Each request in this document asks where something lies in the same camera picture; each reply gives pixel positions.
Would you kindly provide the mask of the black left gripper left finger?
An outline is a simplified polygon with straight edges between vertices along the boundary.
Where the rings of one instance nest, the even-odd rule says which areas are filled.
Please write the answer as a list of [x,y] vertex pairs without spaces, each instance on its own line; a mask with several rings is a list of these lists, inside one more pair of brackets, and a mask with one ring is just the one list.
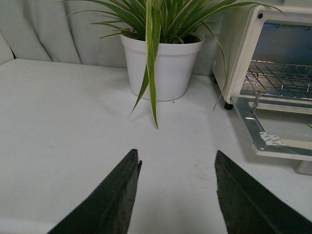
[[142,161],[132,149],[95,190],[51,234],[126,234]]

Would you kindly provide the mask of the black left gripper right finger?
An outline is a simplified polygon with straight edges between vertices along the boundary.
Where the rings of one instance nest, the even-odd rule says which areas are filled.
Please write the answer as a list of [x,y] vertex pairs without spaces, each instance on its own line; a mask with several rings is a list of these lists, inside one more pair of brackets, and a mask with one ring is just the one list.
[[217,196],[229,234],[310,234],[312,223],[222,151],[215,158]]

